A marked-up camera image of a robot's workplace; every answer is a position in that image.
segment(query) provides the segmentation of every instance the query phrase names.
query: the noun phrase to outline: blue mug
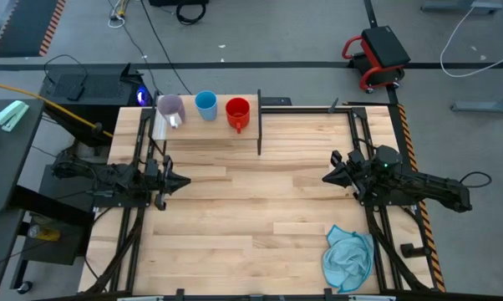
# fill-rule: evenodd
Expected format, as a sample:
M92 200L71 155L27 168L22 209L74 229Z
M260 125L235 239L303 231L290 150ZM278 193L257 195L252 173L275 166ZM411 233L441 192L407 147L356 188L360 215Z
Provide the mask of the blue mug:
M203 120L213 121L216 119L216 115L218 114L216 94L210 91L201 91L196 95L195 103Z

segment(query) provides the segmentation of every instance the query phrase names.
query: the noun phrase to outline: black anti-fatigue mat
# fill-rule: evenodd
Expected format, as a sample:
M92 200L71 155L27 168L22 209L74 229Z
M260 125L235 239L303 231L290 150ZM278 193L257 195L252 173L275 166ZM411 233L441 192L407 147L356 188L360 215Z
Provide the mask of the black anti-fatigue mat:
M44 56L65 0L18 0L0 33L0 58Z

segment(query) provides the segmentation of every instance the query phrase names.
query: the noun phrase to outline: yellow and black hazard tape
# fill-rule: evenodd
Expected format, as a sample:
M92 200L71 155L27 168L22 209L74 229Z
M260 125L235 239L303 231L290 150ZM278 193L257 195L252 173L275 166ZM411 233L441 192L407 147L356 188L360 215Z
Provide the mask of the yellow and black hazard tape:
M0 32L0 42L1 42L1 38L3 37L4 30L7 28L8 23L10 22L10 18L12 17L12 14L14 13L14 9L16 9L16 7L18 6L18 3L19 3L19 0L17 0L14 3L14 5L12 6L12 9L10 10L10 14L8 14L8 18L4 21L3 28L1 28L1 32Z
M411 133L409 132L408 121L405 114L405 109L403 105L398 105L400 113L400 121L402 122L402 129L404 130L405 143L408 148L409 163L411 163L411 168L414 171L418 171L417 161L415 160L415 153L413 149L413 142L411 141ZM426 204L424 201L419 203L420 215L422 216L422 223L424 225L424 235L426 236L426 242L431 250L431 267L430 270L435 278L435 283L437 284L437 289L440 292L445 291L445 281L443 280L443 274L441 273L441 266L439 265L439 257L437 256L437 250L435 250L434 235L432 233L432 228L429 224L428 210L426 209Z
M64 6L66 5L66 0L58 0L57 6L54 8L53 16L51 16L51 20L49 20L48 29L43 36L42 46L40 46L40 51L38 52L40 56L44 56L49 51L49 47L51 46L51 41L53 40L54 33L57 31L58 22L60 21L60 17L64 12Z

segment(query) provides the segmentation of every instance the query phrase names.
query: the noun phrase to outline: wheel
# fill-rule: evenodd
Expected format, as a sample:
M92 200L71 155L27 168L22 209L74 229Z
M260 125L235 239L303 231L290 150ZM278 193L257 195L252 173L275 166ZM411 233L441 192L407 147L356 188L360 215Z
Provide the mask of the wheel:
M23 281L21 283L21 286L18 288L18 293L19 294L26 294L28 293L31 288L33 288L33 283L30 281Z

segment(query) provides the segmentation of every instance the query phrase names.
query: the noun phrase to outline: towel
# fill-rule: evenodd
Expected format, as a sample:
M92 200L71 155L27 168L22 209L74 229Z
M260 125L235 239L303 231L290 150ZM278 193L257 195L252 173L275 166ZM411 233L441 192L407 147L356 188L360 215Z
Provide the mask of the towel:
M326 281L339 293L358 289L372 271L374 243L372 235L345 232L333 225L326 236L329 249L323 256Z

